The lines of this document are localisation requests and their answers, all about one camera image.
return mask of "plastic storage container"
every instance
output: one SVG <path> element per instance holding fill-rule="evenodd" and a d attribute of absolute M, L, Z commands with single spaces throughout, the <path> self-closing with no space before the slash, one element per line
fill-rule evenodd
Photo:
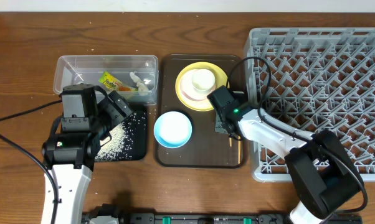
<path fill-rule="evenodd" d="M 66 55 L 57 61 L 53 91 L 60 94 L 63 87 L 75 84 L 99 85 L 108 93 L 99 78 L 107 71 L 119 81 L 136 88 L 130 77 L 134 72 L 149 91 L 119 91 L 129 103 L 157 104 L 158 59 L 154 55 Z"/>
<path fill-rule="evenodd" d="M 336 133 L 363 180 L 375 181 L 375 28 L 252 29 L 244 54 L 271 66 L 267 113 L 299 129 Z M 265 69 L 245 64 L 253 103 L 263 97 Z M 257 181 L 291 181 L 272 149 L 253 142 L 250 159 Z"/>

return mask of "green connector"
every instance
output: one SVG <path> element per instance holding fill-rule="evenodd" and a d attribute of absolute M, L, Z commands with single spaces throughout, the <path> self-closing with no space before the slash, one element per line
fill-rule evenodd
<path fill-rule="evenodd" d="M 251 224 L 251 218 L 243 218 L 243 224 Z"/>
<path fill-rule="evenodd" d="M 163 224 L 171 224 L 171 217 L 163 217 Z"/>

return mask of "blue bowl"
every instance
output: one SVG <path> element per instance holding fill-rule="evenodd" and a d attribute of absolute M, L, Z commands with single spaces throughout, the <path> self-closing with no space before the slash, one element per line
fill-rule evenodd
<path fill-rule="evenodd" d="M 161 115 L 154 124 L 154 137 L 167 148 L 181 147 L 192 136 L 192 122 L 180 112 L 171 111 Z"/>

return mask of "white cup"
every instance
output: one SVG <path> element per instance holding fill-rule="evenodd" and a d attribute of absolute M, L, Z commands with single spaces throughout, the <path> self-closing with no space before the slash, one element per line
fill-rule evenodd
<path fill-rule="evenodd" d="M 208 69 L 197 69 L 192 75 L 192 85 L 198 93 L 208 95 L 215 86 L 215 75 Z"/>

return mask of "snack package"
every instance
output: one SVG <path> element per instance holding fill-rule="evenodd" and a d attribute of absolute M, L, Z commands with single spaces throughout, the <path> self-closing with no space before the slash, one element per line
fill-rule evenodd
<path fill-rule="evenodd" d="M 103 83 L 109 90 L 115 91 L 138 91 L 136 88 L 132 88 L 123 82 L 116 79 L 108 72 L 103 72 L 102 77 L 99 79 L 100 83 Z"/>

